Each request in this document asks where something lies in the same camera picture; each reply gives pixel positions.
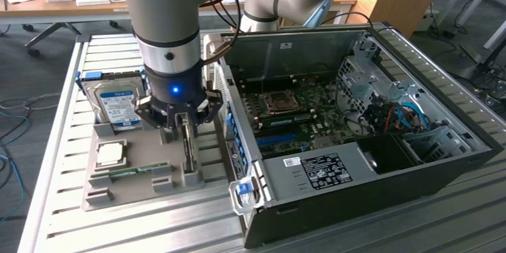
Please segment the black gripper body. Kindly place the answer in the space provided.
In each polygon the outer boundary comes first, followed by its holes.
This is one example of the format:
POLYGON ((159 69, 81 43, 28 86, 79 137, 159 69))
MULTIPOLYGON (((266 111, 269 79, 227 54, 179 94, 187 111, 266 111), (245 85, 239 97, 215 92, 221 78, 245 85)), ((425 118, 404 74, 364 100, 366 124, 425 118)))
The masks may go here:
POLYGON ((154 97, 153 105, 157 110, 167 111, 169 105, 173 105, 177 110, 183 110, 187 103, 197 108, 207 99, 202 62, 197 62, 189 70, 181 73, 158 73, 147 65, 145 71, 154 97))

